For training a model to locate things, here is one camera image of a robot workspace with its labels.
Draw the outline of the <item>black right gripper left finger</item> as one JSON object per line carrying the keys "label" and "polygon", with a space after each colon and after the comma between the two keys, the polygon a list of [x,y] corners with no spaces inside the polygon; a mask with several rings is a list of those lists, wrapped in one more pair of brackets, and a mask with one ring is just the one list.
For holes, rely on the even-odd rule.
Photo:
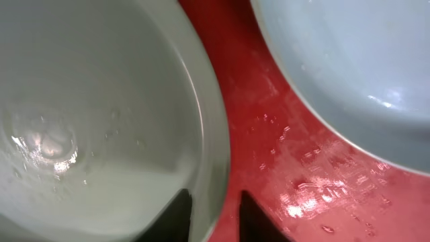
{"label": "black right gripper left finger", "polygon": [[181,189],[158,219],[134,242],[188,242],[192,196]]}

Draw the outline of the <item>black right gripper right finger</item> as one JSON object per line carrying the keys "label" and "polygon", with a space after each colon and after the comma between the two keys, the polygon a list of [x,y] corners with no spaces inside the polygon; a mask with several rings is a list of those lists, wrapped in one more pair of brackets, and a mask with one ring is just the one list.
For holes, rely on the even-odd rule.
{"label": "black right gripper right finger", "polygon": [[246,190],[241,192],[239,204],[240,242],[292,242]]}

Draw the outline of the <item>pale green plate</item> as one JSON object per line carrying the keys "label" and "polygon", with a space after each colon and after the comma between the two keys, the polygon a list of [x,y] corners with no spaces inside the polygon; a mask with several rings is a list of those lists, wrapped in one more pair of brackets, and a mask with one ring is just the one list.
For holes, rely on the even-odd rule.
{"label": "pale green plate", "polygon": [[1,2],[1,240],[134,241],[230,169],[218,80],[178,1]]}

